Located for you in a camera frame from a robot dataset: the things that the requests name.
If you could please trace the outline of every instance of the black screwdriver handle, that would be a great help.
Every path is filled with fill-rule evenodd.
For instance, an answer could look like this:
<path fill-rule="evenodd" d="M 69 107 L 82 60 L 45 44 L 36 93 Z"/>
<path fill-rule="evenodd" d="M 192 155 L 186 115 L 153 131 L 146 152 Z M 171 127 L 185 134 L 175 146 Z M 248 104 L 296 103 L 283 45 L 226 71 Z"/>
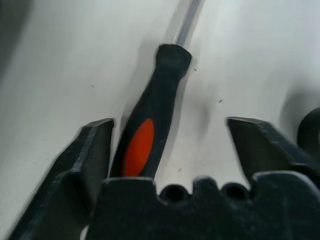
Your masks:
<path fill-rule="evenodd" d="M 181 46 L 159 46 L 151 79 L 122 132 L 110 177 L 154 178 L 168 138 L 178 85 L 191 59 Z"/>

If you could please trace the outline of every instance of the black object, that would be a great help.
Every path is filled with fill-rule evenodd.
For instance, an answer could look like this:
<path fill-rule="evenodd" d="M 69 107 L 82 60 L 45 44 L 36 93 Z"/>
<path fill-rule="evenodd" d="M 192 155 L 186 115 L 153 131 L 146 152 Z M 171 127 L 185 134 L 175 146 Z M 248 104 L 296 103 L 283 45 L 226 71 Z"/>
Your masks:
<path fill-rule="evenodd" d="M 111 169 L 111 177 L 124 175 L 125 154 L 138 128 L 151 119 L 154 138 L 147 162 L 139 176 L 153 178 L 169 135 L 180 80 L 186 75 L 191 54 L 183 47 L 163 44 L 155 56 L 155 69 L 122 132 Z"/>
<path fill-rule="evenodd" d="M 319 239 L 320 194 L 307 177 L 265 173 L 251 185 L 249 193 L 234 184 L 219 191 L 211 178 L 198 178 L 185 204 L 169 204 L 152 179 L 110 179 L 86 240 Z"/>
<path fill-rule="evenodd" d="M 245 177 L 266 171 L 297 171 L 320 188 L 320 162 L 283 137 L 269 122 L 228 117 L 234 146 Z"/>
<path fill-rule="evenodd" d="M 113 126 L 104 120 L 84 127 L 60 155 L 9 239 L 78 240 L 93 211 L 87 240 L 319 239 L 318 162 L 268 122 L 227 124 L 250 190 L 237 183 L 218 190 L 203 177 L 192 194 L 170 185 L 157 196 L 151 178 L 117 177 L 104 181 L 95 205 Z"/>
<path fill-rule="evenodd" d="M 112 118 L 89 123 L 61 153 L 9 240 L 78 240 L 108 175 Z"/>
<path fill-rule="evenodd" d="M 297 144 L 320 162 L 320 108 L 312 110 L 301 121 L 297 133 Z"/>

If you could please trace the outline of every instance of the screwdriver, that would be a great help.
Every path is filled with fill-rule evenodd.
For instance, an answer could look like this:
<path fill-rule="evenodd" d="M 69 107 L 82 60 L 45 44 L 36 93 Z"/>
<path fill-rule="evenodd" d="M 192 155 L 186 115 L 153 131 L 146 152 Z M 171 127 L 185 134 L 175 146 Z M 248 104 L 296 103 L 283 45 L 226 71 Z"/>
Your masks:
<path fill-rule="evenodd" d="M 183 48 L 200 0 L 192 0 L 175 44 L 162 44 L 147 87 L 123 129 L 110 177 L 154 178 L 169 135 L 180 80 L 192 56 Z"/>

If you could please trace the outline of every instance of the white surface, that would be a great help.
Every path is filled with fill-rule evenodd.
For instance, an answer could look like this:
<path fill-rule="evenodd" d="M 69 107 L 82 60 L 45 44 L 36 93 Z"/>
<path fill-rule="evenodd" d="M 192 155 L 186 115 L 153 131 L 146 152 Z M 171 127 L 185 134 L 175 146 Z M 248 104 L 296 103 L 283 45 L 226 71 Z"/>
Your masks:
<path fill-rule="evenodd" d="M 3 9 L 25 1 L 6 0 Z M 174 41 L 187 5 L 34 0 L 23 5 L 20 32 L 9 21 L 20 7 L 3 11 L 1 43 L 14 44 L 0 47 L 7 50 L 0 62 L 0 239 L 81 126 L 115 118 L 116 148 L 122 115 L 143 91 L 157 46 Z M 227 116 L 271 121 L 295 138 L 303 115 L 318 106 L 319 7 L 316 0 L 204 3 L 187 46 L 193 62 L 177 94 L 158 190 L 169 183 L 191 190 L 198 175 L 219 186 L 245 183 Z"/>

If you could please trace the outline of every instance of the orange grip insert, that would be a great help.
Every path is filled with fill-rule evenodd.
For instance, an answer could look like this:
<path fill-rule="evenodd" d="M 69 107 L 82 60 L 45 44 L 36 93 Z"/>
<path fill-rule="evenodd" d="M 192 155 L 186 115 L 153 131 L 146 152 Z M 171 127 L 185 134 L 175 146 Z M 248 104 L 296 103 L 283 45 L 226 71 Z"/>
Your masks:
<path fill-rule="evenodd" d="M 148 161 L 154 142 L 155 128 L 147 118 L 137 129 L 124 156 L 124 175 L 137 177 Z"/>

